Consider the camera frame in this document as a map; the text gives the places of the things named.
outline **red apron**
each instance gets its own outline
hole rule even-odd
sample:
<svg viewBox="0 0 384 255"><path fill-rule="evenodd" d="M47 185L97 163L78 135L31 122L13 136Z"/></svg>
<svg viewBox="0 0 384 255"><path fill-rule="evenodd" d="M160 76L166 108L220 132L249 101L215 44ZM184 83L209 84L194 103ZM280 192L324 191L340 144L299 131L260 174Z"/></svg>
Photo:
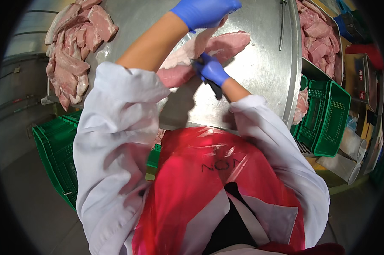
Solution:
<svg viewBox="0 0 384 255"><path fill-rule="evenodd" d="M178 254L187 223L232 181L241 195L298 207L289 246L305 249L300 203L255 146L206 126L167 131L162 144L158 172L132 239L134 254Z"/></svg>

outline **knife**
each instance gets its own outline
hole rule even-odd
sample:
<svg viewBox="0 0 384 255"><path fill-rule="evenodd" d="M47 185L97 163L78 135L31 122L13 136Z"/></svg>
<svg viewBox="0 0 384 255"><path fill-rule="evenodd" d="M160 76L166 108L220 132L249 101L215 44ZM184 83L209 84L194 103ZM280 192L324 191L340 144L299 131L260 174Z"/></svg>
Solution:
<svg viewBox="0 0 384 255"><path fill-rule="evenodd" d="M180 41L183 45L185 45L185 43L187 41L189 41L191 39L191 36L189 33L187 33ZM193 67L193 69L196 71L196 68L195 68L195 62L198 62L200 64L204 64L204 61L202 58L197 58L197 59L189 59L190 62L191 62L191 65ZM222 99L223 97L223 91L222 91L222 88L220 88L220 86L218 86L217 84L215 84L214 81L211 81L209 79L205 79L203 81L205 84L209 84L209 86L212 88L213 92L215 93L215 97L217 100L220 100Z"/></svg>

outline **blue nitrile glove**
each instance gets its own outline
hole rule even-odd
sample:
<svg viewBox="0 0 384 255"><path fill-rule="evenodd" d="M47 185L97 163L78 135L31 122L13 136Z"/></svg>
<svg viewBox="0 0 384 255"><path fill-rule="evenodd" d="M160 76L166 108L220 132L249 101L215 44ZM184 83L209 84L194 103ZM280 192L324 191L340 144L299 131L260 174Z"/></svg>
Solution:
<svg viewBox="0 0 384 255"><path fill-rule="evenodd" d="M195 62L194 67L196 74L202 81L209 79L215 84L222 86L225 80L230 78L216 57L211 57L206 53L203 53L200 57L203 59L204 64Z"/></svg>
<svg viewBox="0 0 384 255"><path fill-rule="evenodd" d="M217 27L223 17L241 7L239 0L181 0L171 12L194 32L196 28Z"/></svg>

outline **white lab coat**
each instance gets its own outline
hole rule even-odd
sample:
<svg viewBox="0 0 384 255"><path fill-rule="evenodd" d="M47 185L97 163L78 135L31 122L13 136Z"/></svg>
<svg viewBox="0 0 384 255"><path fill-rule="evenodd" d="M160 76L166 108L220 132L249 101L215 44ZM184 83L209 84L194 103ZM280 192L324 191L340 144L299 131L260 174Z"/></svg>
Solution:
<svg viewBox="0 0 384 255"><path fill-rule="evenodd" d="M79 182L77 214L94 255L132 254L134 228L150 185L145 181L145 162L159 126L156 103L169 93L154 72L125 69L110 62L97 68L73 144ZM256 146L276 175L296 193L304 213L306 248L315 246L328 220L330 200L325 181L301 155L263 96L249 95L233 102L231 111L240 136L257 140ZM216 215L216 210L221 208L208 204L202 210L207 217L202 219L213 221L210 215ZM200 240L200 244L191 240L193 235L185 234L182 251L205 247L213 230L207 232L201 235L207 240ZM222 254L275 253L242 248Z"/></svg>

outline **concrete floor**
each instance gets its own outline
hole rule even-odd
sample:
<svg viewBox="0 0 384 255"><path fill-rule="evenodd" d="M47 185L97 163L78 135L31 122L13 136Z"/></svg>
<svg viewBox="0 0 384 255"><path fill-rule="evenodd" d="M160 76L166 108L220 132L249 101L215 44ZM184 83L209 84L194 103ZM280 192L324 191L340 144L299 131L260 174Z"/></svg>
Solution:
<svg viewBox="0 0 384 255"><path fill-rule="evenodd" d="M76 212L56 193L36 149L7 166L1 176L18 220L41 254L90 254ZM337 242L349 252L375 201L376 191L369 182L333 195L319 244Z"/></svg>

